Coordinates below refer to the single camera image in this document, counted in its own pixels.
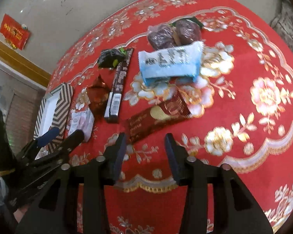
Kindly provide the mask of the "pink strawberry snack bag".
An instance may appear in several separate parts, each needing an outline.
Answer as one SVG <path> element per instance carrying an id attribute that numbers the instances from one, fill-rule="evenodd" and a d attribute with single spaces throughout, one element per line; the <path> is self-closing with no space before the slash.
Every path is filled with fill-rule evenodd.
<path id="1" fill-rule="evenodd" d="M 94 126 L 94 120 L 95 118 L 89 108 L 81 112 L 73 112 L 69 123 L 68 135 L 70 136 L 79 129 L 84 133 L 83 141 L 89 141 Z"/>

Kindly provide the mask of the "dark red square snack packet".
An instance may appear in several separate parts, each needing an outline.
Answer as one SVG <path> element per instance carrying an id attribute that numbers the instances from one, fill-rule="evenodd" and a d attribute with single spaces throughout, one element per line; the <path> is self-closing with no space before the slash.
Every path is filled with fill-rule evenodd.
<path id="1" fill-rule="evenodd" d="M 95 79 L 92 86 L 86 88 L 86 91 L 89 98 L 88 106 L 92 114 L 96 116 L 104 113 L 111 90 L 101 75 Z"/>

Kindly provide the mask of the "red gold long snack packet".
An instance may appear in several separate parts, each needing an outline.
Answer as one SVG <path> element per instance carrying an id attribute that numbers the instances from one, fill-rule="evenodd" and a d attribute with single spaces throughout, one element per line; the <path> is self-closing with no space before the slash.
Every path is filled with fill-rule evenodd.
<path id="1" fill-rule="evenodd" d="M 180 91 L 177 90 L 170 99 L 145 109 L 125 121 L 129 143 L 134 144 L 170 124 L 184 121 L 190 117 L 190 114 Z"/>

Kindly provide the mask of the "blue white snack packet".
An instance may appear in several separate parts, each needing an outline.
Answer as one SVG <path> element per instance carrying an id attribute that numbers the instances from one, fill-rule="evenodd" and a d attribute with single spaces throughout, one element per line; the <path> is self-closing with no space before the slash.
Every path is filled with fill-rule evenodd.
<path id="1" fill-rule="evenodd" d="M 138 64 L 146 86 L 171 78 L 186 77 L 195 80 L 199 75 L 204 43 L 161 49 L 154 52 L 140 51 Z"/>

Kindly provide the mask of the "striped white cardboard box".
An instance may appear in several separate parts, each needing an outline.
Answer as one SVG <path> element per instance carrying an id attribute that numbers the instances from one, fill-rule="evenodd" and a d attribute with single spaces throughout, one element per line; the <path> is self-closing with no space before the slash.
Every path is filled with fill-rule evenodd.
<path id="1" fill-rule="evenodd" d="M 42 98 L 33 138 L 41 137 L 51 128 L 58 128 L 59 135 L 46 146 L 49 153 L 53 153 L 56 147 L 63 141 L 73 92 L 74 87 L 72 85 L 61 83 Z"/>

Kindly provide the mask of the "dark brown chocolate bar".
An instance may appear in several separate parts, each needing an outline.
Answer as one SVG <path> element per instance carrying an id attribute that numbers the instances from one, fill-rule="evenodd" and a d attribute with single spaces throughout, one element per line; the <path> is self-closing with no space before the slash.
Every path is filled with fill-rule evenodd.
<path id="1" fill-rule="evenodd" d="M 133 51 L 133 48 L 126 49 L 126 58 L 116 68 L 112 89 L 109 93 L 104 113 L 104 119 L 108 123 L 118 123 L 123 89 Z"/>

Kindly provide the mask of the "black green candy packet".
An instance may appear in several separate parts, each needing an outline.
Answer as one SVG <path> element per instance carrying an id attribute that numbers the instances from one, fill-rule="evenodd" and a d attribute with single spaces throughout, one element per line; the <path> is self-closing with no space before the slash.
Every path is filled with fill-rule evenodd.
<path id="1" fill-rule="evenodd" d="M 124 61 L 126 58 L 126 50 L 124 48 L 119 49 L 105 49 L 102 50 L 98 58 L 99 68 L 114 69 L 118 64 Z"/>

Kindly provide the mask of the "red floral tablecloth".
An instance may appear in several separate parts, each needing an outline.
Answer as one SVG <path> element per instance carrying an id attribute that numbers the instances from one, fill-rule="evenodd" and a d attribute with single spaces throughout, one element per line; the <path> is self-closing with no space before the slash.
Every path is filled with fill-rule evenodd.
<path id="1" fill-rule="evenodd" d="M 202 73 L 195 83 L 147 87 L 138 53 L 151 52 L 150 26 L 181 18 L 204 25 Z M 87 88 L 101 76 L 101 50 L 133 48 L 124 85 L 120 122 L 98 118 L 90 140 L 70 155 L 83 165 L 114 144 L 123 122 L 179 90 L 193 118 L 170 125 L 127 147 L 120 181 L 106 187 L 112 233 L 178 233 L 186 187 L 171 176 L 164 136 L 206 164 L 227 163 L 239 174 L 274 231 L 293 212 L 293 53 L 259 16 L 235 0 L 137 0 L 93 27 L 60 59 L 48 89 L 74 88 L 70 114 L 87 108 Z"/>

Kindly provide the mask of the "bag of red dates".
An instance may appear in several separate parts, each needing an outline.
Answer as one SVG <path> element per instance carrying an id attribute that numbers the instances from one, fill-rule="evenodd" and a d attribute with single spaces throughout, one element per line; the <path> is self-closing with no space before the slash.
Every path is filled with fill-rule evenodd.
<path id="1" fill-rule="evenodd" d="M 149 26 L 147 40 L 154 50 L 173 48 L 202 40 L 203 24 L 196 18 L 182 18 L 173 23 Z"/>

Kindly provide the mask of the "red paper wall poster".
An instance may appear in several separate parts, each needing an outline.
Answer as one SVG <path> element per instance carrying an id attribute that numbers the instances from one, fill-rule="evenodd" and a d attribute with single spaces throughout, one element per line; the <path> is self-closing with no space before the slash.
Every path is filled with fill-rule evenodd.
<path id="1" fill-rule="evenodd" d="M 3 17 L 0 33 L 14 50 L 23 50 L 27 40 L 30 38 L 30 31 L 23 28 L 21 24 L 8 14 L 5 14 Z"/>

